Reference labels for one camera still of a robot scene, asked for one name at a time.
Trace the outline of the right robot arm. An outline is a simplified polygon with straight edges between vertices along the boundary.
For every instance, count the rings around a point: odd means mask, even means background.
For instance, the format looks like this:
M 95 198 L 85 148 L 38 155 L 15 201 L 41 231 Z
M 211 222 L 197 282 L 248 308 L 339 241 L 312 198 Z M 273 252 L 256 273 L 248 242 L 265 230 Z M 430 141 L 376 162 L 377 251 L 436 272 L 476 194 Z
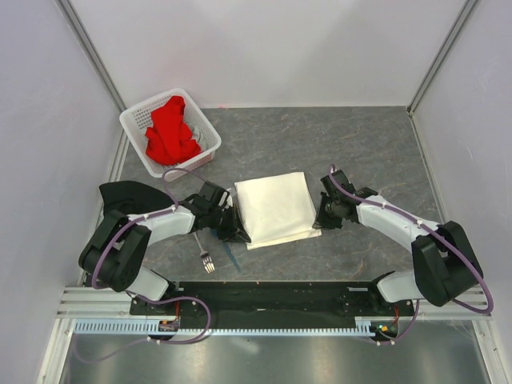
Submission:
M 366 295 L 368 309 L 386 314 L 396 302 L 425 299 L 441 307 L 462 306 L 459 296 L 480 286 L 486 297 L 484 313 L 493 308 L 492 296 L 466 232 L 456 222 L 438 223 L 391 204 L 368 187 L 356 189 L 342 170 L 331 168 L 321 180 L 324 191 L 315 219 L 320 229 L 340 229 L 345 221 L 384 234 L 410 252 L 411 270 L 390 272 L 375 280 Z

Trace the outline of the white cloth napkin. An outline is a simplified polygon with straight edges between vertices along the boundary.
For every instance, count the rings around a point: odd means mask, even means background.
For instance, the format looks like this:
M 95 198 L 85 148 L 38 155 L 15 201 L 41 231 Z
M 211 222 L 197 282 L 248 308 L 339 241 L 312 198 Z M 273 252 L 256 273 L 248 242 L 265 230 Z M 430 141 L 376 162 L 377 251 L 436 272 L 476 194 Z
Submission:
M 249 250 L 322 235 L 314 228 L 316 211 L 303 172 L 256 178 L 234 184 Z

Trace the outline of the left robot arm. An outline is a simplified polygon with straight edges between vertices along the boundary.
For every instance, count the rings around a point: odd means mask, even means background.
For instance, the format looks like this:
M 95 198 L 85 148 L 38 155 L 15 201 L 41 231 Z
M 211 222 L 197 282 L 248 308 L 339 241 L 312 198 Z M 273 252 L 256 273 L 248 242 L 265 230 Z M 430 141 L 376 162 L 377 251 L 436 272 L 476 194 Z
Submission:
M 143 266 L 149 246 L 204 229 L 223 242 L 251 241 L 230 192 L 212 182 L 181 201 L 135 181 L 109 182 L 99 190 L 103 219 L 78 264 L 94 288 L 143 296 L 157 314 L 171 312 L 176 297 L 164 277 Z

